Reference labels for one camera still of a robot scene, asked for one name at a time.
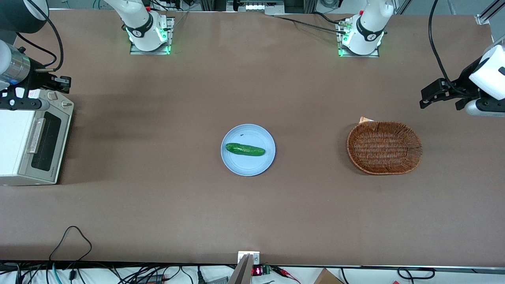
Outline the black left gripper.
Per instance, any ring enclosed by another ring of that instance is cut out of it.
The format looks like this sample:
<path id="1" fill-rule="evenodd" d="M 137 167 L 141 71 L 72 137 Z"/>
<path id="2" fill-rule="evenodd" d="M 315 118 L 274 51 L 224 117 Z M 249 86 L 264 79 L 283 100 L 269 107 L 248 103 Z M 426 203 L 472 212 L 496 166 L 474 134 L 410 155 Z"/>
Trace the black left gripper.
<path id="1" fill-rule="evenodd" d="M 419 102 L 421 109 L 427 108 L 429 105 L 448 101 L 456 98 L 478 99 L 481 97 L 481 91 L 469 76 L 476 70 L 482 57 L 475 59 L 469 66 L 465 67 L 457 79 L 450 80 L 439 78 L 429 86 L 421 90 L 422 99 Z"/>

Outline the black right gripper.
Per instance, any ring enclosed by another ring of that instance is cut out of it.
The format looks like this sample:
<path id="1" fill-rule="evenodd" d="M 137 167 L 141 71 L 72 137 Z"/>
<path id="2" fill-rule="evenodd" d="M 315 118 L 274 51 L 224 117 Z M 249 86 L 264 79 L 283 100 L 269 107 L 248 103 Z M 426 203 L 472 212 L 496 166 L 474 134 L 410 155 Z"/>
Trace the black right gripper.
<path id="1" fill-rule="evenodd" d="M 37 72 L 43 65 L 26 56 L 24 50 L 23 47 L 11 49 L 11 94 L 15 99 L 25 99 L 29 91 L 36 89 L 70 93 L 71 77 Z"/>

